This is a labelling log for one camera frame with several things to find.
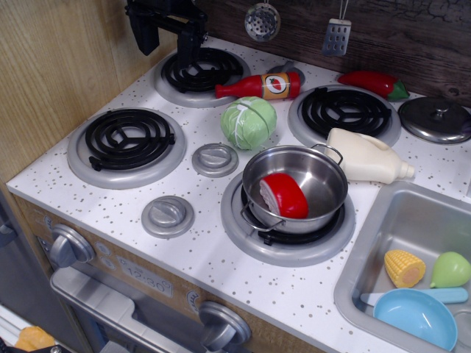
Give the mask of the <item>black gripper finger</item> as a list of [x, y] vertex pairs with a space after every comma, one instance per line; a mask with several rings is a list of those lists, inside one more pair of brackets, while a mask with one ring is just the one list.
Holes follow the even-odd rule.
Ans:
[[183, 30], [177, 39], [177, 67], [186, 69], [199, 56], [202, 39], [197, 33]]
[[154, 21], [148, 17], [131, 15], [130, 25], [139, 50], [149, 56], [160, 45]]

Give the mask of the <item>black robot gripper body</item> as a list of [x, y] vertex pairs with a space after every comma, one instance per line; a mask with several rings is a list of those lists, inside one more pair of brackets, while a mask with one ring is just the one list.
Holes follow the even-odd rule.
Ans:
[[193, 1], [127, 1], [125, 13], [135, 35], [157, 36], [159, 29], [204, 40], [208, 16]]

